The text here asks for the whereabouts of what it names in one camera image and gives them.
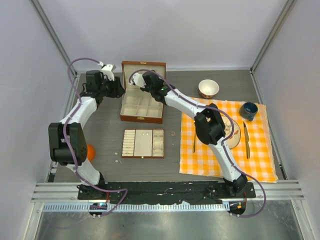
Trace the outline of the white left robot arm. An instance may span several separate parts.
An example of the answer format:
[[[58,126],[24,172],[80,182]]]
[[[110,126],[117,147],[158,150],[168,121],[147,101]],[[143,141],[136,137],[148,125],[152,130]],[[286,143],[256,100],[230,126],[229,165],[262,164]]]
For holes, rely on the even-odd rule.
[[[108,194],[103,175],[89,160],[83,127],[104,98],[121,98],[124,93],[118,76],[110,78],[101,70],[87,71],[75,106],[61,121],[48,126],[50,158],[80,179],[77,188],[81,199],[100,200]]]

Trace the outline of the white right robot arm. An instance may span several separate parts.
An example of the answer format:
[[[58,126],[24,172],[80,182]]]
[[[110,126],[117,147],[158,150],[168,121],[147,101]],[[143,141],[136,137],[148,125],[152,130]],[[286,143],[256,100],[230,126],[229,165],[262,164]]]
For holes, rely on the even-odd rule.
[[[226,126],[222,119],[226,113],[213,103],[205,105],[184,95],[153,70],[135,73],[132,81],[142,91],[150,93],[157,102],[193,119],[197,138],[212,150],[220,165],[226,193],[233,198],[242,194],[248,179],[238,167],[228,146]]]

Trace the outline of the brown jewelry box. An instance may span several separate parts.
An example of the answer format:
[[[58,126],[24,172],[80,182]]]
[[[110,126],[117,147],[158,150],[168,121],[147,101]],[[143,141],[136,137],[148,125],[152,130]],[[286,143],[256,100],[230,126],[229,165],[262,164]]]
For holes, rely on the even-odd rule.
[[[165,62],[122,61],[123,87],[120,119],[124,122],[140,122],[162,124],[164,105],[157,102],[148,92],[141,91],[138,86],[129,84],[129,77],[140,69],[154,70],[161,76],[166,75]]]

